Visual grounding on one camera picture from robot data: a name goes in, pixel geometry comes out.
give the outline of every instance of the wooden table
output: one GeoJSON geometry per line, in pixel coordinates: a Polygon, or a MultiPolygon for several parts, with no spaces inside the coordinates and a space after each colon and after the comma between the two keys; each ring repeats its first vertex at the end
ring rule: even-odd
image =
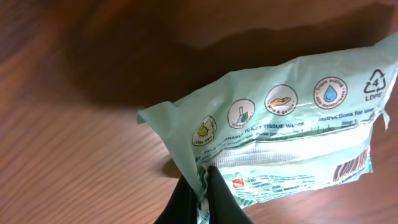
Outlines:
{"type": "MultiPolygon", "coordinates": [[[[2,0],[0,223],[152,223],[178,171],[137,109],[395,30],[388,0],[2,0]]],[[[374,174],[245,212],[255,223],[397,223],[397,93],[390,128],[374,128],[374,174]]]]}

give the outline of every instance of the recycling symbol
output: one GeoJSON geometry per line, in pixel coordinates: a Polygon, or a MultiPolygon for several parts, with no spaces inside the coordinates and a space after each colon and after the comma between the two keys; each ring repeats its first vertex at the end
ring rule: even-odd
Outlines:
{"type": "Polygon", "coordinates": [[[364,93],[378,93],[386,87],[386,74],[381,70],[377,69],[373,72],[371,78],[366,82],[366,87],[363,90],[364,93]]]}

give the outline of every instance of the hand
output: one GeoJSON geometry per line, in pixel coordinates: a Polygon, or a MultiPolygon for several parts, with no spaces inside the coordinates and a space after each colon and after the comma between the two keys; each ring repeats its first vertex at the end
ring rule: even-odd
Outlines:
{"type": "Polygon", "coordinates": [[[283,97],[282,99],[274,99],[271,103],[271,106],[283,106],[291,100],[290,97],[283,97]]]}

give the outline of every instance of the plastic packaging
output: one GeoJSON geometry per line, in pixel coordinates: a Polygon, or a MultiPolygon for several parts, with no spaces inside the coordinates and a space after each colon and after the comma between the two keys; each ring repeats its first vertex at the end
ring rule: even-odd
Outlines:
{"type": "Polygon", "coordinates": [[[372,172],[373,122],[383,114],[387,128],[397,73],[398,33],[372,47],[230,72],[140,111],[138,122],[162,138],[198,198],[215,165],[244,208],[372,172]]]}

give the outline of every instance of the red logo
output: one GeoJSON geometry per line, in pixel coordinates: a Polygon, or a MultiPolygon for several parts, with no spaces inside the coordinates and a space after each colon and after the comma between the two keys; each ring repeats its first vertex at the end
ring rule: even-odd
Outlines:
{"type": "Polygon", "coordinates": [[[243,178],[232,180],[232,184],[234,185],[234,188],[244,187],[243,178]]]}

